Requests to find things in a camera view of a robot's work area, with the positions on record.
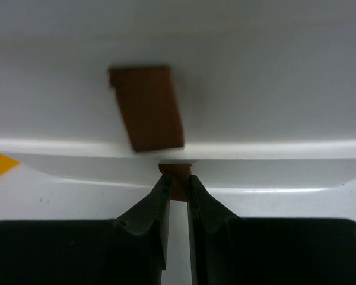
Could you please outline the white drawer cabinet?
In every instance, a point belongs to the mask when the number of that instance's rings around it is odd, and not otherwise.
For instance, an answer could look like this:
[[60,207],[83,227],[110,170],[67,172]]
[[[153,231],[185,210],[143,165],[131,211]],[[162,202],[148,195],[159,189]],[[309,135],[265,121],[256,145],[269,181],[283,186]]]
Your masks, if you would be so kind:
[[0,1],[0,152],[130,157],[108,67],[170,65],[174,159],[356,159],[356,1]]

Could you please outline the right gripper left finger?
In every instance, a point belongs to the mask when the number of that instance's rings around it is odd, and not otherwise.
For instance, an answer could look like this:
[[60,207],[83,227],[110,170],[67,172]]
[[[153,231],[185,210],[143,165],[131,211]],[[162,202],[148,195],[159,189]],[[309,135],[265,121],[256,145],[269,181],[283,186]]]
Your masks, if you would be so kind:
[[172,179],[107,220],[1,220],[0,284],[160,284]]

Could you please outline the white drawer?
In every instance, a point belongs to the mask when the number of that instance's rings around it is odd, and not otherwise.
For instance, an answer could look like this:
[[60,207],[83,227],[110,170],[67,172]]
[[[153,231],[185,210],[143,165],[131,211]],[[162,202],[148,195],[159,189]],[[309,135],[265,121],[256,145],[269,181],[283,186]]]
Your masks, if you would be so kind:
[[[153,186],[162,162],[151,157],[110,158],[11,153],[28,167],[68,179]],[[334,188],[356,180],[356,159],[178,160],[215,192],[239,189]]]

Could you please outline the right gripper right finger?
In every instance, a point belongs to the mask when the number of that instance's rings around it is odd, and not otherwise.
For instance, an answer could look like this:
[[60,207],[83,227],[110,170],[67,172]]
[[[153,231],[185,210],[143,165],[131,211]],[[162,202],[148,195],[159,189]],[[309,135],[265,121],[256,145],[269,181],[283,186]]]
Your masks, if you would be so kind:
[[356,284],[356,222],[240,217],[187,183],[193,284]]

